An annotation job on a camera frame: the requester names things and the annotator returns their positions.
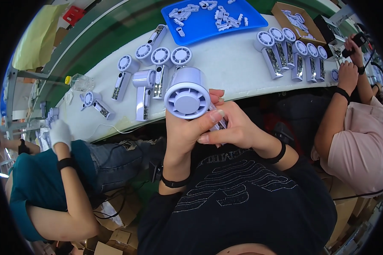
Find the blue tray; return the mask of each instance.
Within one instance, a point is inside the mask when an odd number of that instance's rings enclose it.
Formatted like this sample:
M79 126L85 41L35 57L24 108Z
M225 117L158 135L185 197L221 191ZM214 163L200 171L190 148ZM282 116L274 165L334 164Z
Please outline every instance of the blue tray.
M217 6L222 5L225 10L230 13L230 17L238 19L240 13L244 15L244 17L248 18L248 26L244 26L244 18L241 21L241 25L239 28L229 28L219 32L219 29L216 26L216 20L214 19L214 15L217 7L213 10L209 11L207 9L199 8L199 11L192 12L187 20L184 20L184 26L182 27L185 37L181 37L179 33L176 31L176 28L179 27L176 23L174 23L173 19L169 18L169 13L174 8L184 8L187 7L188 4L196 4L198 5L201 0L185 0L182 2L174 3L168 5L162 9L162 15L166 24L169 28L171 35L174 38L176 44L180 46L186 46L191 43L198 42L200 40L219 35L222 33L229 33L233 31L239 31L243 29L255 28L255 27L267 27L268 22L261 16L260 13L257 12L254 7L252 7L245 0L236 0L232 4L228 4L227 0L217 0Z

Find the plastic bottle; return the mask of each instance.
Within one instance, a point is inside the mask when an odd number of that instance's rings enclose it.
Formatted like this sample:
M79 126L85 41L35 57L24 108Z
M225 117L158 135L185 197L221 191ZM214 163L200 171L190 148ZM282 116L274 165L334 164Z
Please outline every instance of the plastic bottle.
M82 74L75 74L72 77L67 76L65 78L65 84L69 85L73 90L84 92L92 91L95 87L93 78Z

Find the yellow bottle cap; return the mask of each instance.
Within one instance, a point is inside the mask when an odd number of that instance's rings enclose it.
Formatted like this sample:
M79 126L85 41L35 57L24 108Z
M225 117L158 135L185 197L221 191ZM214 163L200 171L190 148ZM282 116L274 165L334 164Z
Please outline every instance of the yellow bottle cap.
M71 83L71 76L65 77L65 84L69 85Z

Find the black t-shirt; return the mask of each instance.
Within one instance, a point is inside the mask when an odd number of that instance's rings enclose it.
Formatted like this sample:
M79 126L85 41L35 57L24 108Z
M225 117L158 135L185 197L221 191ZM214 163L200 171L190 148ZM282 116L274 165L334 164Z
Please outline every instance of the black t-shirt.
M199 161L184 193L152 196L138 254L214 255L244 243L278 255L322 251L337 214L307 160L279 171L252 149L227 144L223 151Z

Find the white glove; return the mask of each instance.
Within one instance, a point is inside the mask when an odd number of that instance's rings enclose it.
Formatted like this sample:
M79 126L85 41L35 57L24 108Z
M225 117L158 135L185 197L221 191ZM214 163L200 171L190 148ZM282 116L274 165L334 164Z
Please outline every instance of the white glove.
M51 123L50 130L50 140L51 140L51 148L54 153L54 145L59 142L63 142L69 147L69 151L71 151L71 131L69 130L69 126L63 120L56 120Z

